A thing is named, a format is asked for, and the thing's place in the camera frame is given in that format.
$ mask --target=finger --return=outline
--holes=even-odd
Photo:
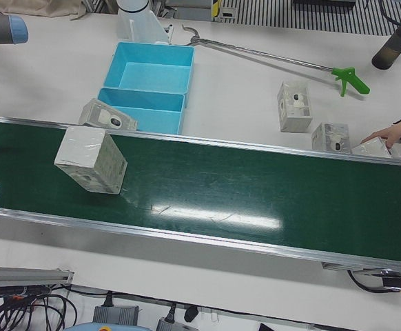
[[[400,136],[398,136],[397,134],[390,134],[389,137],[386,140],[386,147],[387,148],[392,148],[393,144],[400,139]]]
[[[388,134],[388,133],[389,133],[389,128],[383,129],[383,130],[380,130],[380,131],[377,131],[377,132],[374,132],[374,133],[371,134],[370,136],[364,138],[364,139],[361,141],[361,143],[365,143],[366,141],[369,141],[369,140],[371,140],[371,139],[373,139],[373,138],[376,138],[376,137],[387,138],[387,134]]]

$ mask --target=conveyor belt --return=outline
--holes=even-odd
[[[0,208],[401,263],[401,165],[113,136],[113,196],[54,166],[63,134],[0,123]]]

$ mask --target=blue plastic bin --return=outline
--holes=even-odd
[[[105,88],[183,94],[187,103],[194,48],[148,43],[119,43]]]
[[[139,131],[181,133],[183,94],[103,88],[98,99],[136,119]]]

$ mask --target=green trigger handle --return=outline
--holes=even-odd
[[[352,67],[345,69],[333,68],[331,74],[337,76],[336,81],[341,79],[342,97],[345,96],[347,82],[349,82],[361,94],[368,94],[371,91],[371,89],[355,75],[355,68]]]

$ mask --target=white box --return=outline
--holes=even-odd
[[[321,123],[313,132],[311,139],[313,150],[351,153],[347,124]]]
[[[118,194],[127,161],[101,128],[70,126],[54,164],[90,192]]]
[[[281,132],[306,132],[312,121],[307,83],[286,81],[277,95]]]
[[[84,106],[78,123],[105,129],[136,130],[138,128],[138,122],[133,118],[95,98]]]
[[[384,157],[391,159],[391,152],[387,149],[386,143],[380,137],[373,138],[365,143],[352,148],[352,153],[356,155],[365,155],[368,157]]]

